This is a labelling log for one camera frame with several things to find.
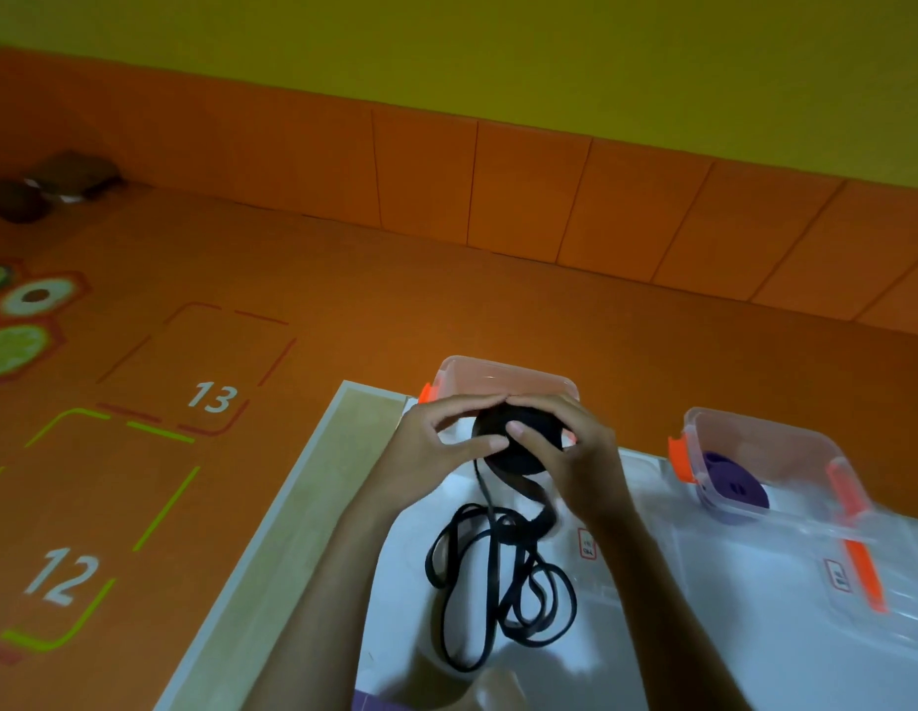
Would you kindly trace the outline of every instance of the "forearm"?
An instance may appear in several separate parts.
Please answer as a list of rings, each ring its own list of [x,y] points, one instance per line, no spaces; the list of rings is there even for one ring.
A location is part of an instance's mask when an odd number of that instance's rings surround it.
[[[396,513],[355,499],[243,706],[349,711],[370,587]]]
[[[590,531],[617,585],[649,707],[749,708],[639,515],[624,509]]]

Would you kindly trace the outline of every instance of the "hand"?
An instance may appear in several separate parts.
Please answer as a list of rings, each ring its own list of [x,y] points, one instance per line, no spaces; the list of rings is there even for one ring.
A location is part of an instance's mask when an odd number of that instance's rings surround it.
[[[360,494],[398,514],[433,491],[449,472],[473,459],[501,451],[508,445],[508,439],[500,434],[442,443],[438,432],[469,412],[504,400],[504,394],[457,395],[417,404],[400,420],[393,438],[363,482]]]
[[[521,422],[506,429],[515,441],[544,464],[561,498],[588,526],[633,510],[630,490],[620,463],[616,435],[569,396],[510,396],[514,406],[532,406],[558,417],[577,443],[564,451]]]

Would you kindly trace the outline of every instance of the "orange floor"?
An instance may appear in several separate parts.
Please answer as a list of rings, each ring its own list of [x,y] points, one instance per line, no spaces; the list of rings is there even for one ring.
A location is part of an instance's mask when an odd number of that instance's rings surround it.
[[[450,355],[569,376],[642,451],[693,405],[823,431],[918,515],[915,336],[143,187],[0,221],[0,262],[88,285],[0,382],[6,707],[152,707],[340,381]]]

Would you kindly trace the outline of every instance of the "orange baseboard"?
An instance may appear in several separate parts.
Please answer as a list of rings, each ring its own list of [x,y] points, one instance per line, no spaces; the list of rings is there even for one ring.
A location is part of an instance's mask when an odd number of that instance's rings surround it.
[[[129,179],[918,334],[918,190],[0,49],[0,174]]]

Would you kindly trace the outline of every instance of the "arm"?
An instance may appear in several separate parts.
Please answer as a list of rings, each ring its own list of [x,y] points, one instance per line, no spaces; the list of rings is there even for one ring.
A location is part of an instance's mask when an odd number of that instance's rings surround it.
[[[508,445],[503,436],[443,444],[437,430],[503,399],[452,396],[406,413],[341,515],[243,709],[350,711],[373,572],[396,516],[456,467]]]
[[[594,535],[623,603],[649,707],[750,708],[633,507],[613,431],[567,397],[509,397],[508,403],[548,411],[577,437],[562,452],[535,430],[508,425]]]

